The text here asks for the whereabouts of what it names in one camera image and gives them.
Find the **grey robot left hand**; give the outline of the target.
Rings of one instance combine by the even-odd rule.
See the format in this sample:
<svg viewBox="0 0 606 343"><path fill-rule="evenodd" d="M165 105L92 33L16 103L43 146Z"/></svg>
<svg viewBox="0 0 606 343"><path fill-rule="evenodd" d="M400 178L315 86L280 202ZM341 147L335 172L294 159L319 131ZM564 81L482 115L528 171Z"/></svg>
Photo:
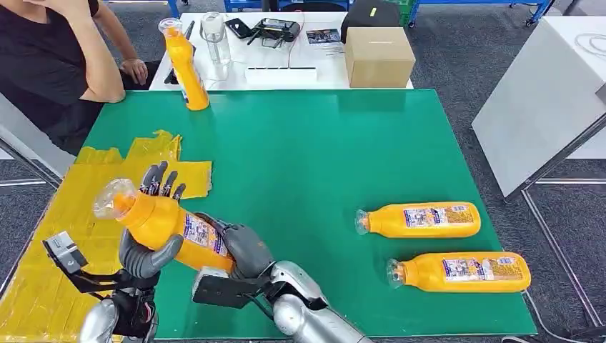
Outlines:
<svg viewBox="0 0 606 343"><path fill-rule="evenodd" d="M141 180L139 191L152 197L166 197L179 202L186 185L180 184L177 188L174 188L174 181L178 172L171 171L165 179L164 173L167 167L167 161L152 164ZM152 278L166 264L176 258L183 242L182 235L173 234L159 249L152 250L138 243L131 233L124 229L119 244L119 261L123 269L133 277L138 279Z"/></svg>

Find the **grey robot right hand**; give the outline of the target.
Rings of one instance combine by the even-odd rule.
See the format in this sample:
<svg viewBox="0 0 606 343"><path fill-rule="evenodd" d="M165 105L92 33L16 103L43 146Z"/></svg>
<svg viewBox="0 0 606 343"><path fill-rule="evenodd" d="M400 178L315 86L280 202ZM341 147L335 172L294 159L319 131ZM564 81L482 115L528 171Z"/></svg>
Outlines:
<svg viewBox="0 0 606 343"><path fill-rule="evenodd" d="M229 272L232 279L256 279L275 263L268 246L250 227L229 223L204 212L194 214L215 228L224 242L234 260Z"/></svg>

